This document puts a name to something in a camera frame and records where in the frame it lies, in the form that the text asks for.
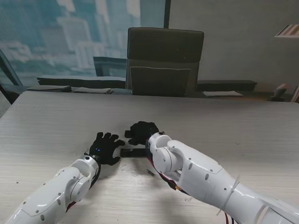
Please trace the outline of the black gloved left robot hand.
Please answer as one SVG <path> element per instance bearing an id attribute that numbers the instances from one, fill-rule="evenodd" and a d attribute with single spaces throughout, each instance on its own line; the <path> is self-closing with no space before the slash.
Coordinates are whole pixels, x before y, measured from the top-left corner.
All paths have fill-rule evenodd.
<path id="1" fill-rule="evenodd" d="M 114 151 L 122 146 L 125 146 L 125 142 L 120 140 L 117 134 L 98 132 L 89 149 L 89 156 L 95 158 L 101 165 L 113 166 L 120 160 L 119 156 L 113 156 Z"/>

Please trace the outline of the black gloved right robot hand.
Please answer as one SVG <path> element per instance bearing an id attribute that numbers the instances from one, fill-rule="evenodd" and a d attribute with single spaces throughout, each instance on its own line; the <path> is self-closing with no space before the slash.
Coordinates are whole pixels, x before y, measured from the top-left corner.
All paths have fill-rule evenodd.
<path id="1" fill-rule="evenodd" d="M 159 129 L 153 122 L 139 121 L 133 124 L 129 130 L 125 131 L 125 138 L 129 139 L 128 143 L 134 146 L 145 145 L 147 140 L 158 133 Z"/>

